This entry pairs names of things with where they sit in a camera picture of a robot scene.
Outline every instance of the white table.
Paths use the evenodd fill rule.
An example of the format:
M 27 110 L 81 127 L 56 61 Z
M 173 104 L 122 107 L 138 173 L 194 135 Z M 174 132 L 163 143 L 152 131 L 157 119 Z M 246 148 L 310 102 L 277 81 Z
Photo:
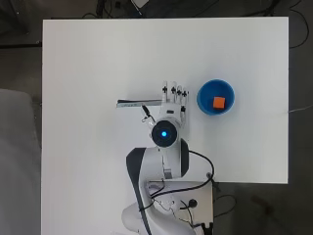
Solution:
M 165 79 L 190 90 L 189 145 L 213 160 L 216 180 L 287 183 L 288 27 L 287 18 L 45 21 L 42 234 L 130 234 L 120 220 L 135 201 L 125 156 L 146 140 L 120 138 L 115 105 L 158 99 Z M 196 105 L 213 78 L 236 95 L 220 117 Z M 191 170 L 188 180 L 203 180 L 207 166 L 193 158 Z

